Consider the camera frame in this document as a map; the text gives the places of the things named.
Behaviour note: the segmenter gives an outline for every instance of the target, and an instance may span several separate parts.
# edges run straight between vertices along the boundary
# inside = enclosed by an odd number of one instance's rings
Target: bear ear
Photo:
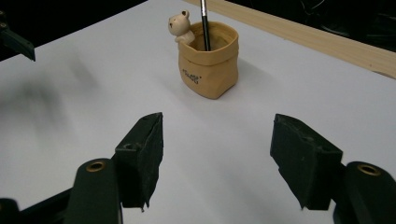
[[[183,16],[187,17],[187,18],[190,16],[190,12],[189,12],[188,10],[183,10],[183,11],[181,11],[181,14],[182,14]]]

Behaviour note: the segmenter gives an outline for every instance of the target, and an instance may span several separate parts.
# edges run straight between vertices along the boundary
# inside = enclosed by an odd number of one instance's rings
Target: pen
[[[205,50],[210,51],[209,24],[207,22],[206,1],[201,0],[202,27],[204,29]]]

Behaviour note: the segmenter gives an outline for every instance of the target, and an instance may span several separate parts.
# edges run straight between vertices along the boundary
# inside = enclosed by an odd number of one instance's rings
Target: wooden edge
[[[184,0],[200,6],[199,0]],[[206,0],[208,10],[264,30],[294,43],[396,79],[396,52],[333,35],[297,22],[224,0]]]

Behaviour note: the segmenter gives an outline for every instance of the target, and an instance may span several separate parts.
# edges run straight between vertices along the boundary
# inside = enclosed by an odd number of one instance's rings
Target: pen holder
[[[209,22],[211,51],[205,51],[201,22],[191,26],[195,35],[189,45],[178,44],[178,68],[183,82],[196,93],[218,99],[238,80],[238,33],[217,21]]]

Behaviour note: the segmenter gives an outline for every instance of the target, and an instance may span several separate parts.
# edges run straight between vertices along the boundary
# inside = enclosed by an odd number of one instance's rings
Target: bear figurine
[[[195,35],[190,30],[190,12],[183,10],[180,14],[177,14],[169,18],[168,29],[172,35],[175,35],[175,42],[185,43],[189,45],[194,39]]]

